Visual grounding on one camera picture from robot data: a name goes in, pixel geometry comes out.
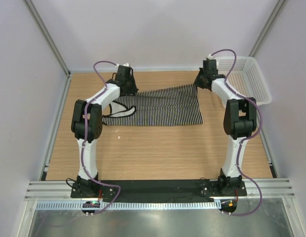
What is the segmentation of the black white striped tank top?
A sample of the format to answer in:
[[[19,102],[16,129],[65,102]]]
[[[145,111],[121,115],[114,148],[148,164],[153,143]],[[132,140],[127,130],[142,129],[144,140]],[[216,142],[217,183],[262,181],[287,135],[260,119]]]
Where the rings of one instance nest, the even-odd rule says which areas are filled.
[[[186,126],[203,123],[197,87],[193,84],[142,91],[109,104],[102,117],[107,126]]]

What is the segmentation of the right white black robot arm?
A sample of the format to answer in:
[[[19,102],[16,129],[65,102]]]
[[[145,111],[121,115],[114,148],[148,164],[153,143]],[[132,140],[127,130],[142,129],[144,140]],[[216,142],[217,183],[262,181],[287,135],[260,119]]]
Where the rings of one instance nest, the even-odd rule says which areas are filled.
[[[225,162],[220,170],[217,189],[224,196],[246,196],[241,166],[247,138],[257,128],[257,108],[254,98],[247,98],[237,92],[226,76],[219,74],[217,61],[207,58],[195,79],[195,86],[215,93],[225,106],[223,129],[228,136]]]

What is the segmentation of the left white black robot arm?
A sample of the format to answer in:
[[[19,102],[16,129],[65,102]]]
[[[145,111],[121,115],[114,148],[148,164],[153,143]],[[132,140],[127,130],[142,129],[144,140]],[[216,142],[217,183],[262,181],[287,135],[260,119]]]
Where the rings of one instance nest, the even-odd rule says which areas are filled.
[[[74,105],[71,131],[79,147],[80,168],[72,185],[72,198],[93,198],[104,185],[98,180],[96,145],[102,133],[102,112],[111,102],[124,95],[136,94],[133,68],[128,64],[115,64],[117,71],[104,86],[86,100],[77,100]]]

